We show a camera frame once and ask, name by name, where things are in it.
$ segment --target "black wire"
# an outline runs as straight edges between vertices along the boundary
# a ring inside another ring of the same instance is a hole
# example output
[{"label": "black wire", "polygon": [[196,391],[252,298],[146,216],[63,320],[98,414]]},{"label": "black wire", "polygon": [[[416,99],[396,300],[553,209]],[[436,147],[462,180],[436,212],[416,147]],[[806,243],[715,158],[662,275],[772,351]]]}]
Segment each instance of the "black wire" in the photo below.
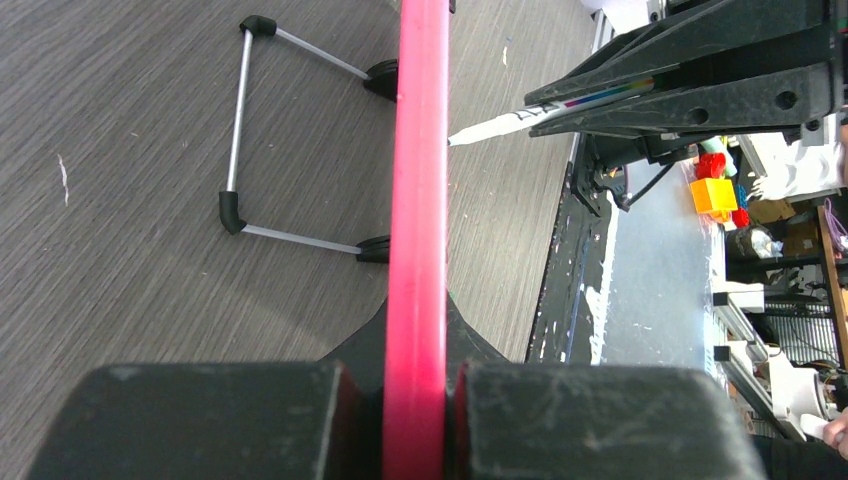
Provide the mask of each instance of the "black wire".
[{"label": "black wire", "polygon": [[655,176],[654,178],[652,178],[652,179],[651,179],[651,181],[647,183],[647,185],[645,185],[644,187],[642,187],[642,190],[639,190],[639,192],[637,192],[637,193],[636,193],[636,195],[633,195],[631,198],[628,198],[627,200],[625,200],[625,201],[624,201],[624,202],[625,202],[625,205],[627,205],[628,207],[630,207],[630,206],[632,206],[634,203],[636,203],[636,200],[639,200],[640,198],[642,198],[643,196],[645,196],[645,194],[646,194],[646,193],[648,193],[648,191],[650,191],[652,188],[654,188],[654,185],[656,185],[656,184],[657,184],[657,182],[659,182],[660,180],[662,180],[662,177],[666,176],[666,174],[667,174],[668,172],[670,172],[670,171],[671,171],[671,168],[672,168],[672,167],[674,167],[674,164],[673,164],[673,163],[669,163],[668,165],[666,165],[665,167],[663,167],[663,169],[662,169],[662,170],[660,170],[660,173],[658,173],[658,174],[657,174],[657,176]]}]

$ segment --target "black rubber cap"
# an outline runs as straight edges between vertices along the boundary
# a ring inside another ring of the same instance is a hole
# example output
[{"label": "black rubber cap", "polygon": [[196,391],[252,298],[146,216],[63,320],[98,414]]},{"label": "black rubber cap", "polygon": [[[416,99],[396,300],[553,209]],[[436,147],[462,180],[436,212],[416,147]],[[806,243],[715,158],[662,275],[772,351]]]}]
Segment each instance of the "black rubber cap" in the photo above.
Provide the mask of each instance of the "black rubber cap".
[{"label": "black rubber cap", "polygon": [[273,37],[277,34],[277,22],[259,15],[251,15],[239,24],[241,33],[250,30],[254,37]]},{"label": "black rubber cap", "polygon": [[386,100],[397,102],[397,60],[380,62],[369,68],[365,74],[368,75],[368,79],[362,81],[362,86],[366,90]]},{"label": "black rubber cap", "polygon": [[357,262],[389,263],[389,236],[374,237],[356,245],[362,253],[356,256]]},{"label": "black rubber cap", "polygon": [[221,215],[221,224],[224,230],[235,235],[247,226],[247,222],[238,216],[238,193],[218,192],[218,212]]}]

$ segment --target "red rod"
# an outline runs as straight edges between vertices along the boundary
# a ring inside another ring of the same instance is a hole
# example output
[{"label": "red rod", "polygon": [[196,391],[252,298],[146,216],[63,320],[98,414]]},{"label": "red rod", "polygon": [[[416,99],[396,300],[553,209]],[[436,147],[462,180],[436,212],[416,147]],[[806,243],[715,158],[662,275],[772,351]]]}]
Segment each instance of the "red rod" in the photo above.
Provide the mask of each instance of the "red rod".
[{"label": "red rod", "polygon": [[444,471],[448,2],[401,6],[383,478]]}]

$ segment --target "screw hole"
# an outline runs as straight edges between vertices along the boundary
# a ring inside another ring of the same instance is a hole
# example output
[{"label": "screw hole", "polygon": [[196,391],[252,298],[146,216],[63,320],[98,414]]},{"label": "screw hole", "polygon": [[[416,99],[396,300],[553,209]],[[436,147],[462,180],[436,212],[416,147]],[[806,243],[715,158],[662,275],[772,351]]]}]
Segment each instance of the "screw hole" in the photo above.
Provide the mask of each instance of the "screw hole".
[{"label": "screw hole", "polygon": [[778,96],[774,97],[774,103],[781,110],[789,110],[798,103],[798,95],[795,95],[795,92],[781,92]]},{"label": "screw hole", "polygon": [[689,123],[703,125],[710,119],[710,113],[703,108],[693,108],[686,114],[686,118],[689,120]]}]

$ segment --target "cardboard box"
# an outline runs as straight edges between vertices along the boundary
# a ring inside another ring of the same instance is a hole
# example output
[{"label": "cardboard box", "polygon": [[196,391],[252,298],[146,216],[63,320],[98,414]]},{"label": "cardboard box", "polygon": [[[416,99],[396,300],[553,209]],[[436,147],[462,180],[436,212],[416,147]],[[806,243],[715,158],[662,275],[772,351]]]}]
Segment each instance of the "cardboard box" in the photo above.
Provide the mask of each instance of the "cardboard box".
[{"label": "cardboard box", "polygon": [[748,203],[748,215],[755,223],[771,223],[791,218],[795,209],[786,200],[754,200]]},{"label": "cardboard box", "polygon": [[803,222],[786,226],[786,238],[819,239],[819,226],[816,222]]},{"label": "cardboard box", "polygon": [[818,239],[815,238],[787,238],[783,242],[783,256],[811,255],[821,251]]}]

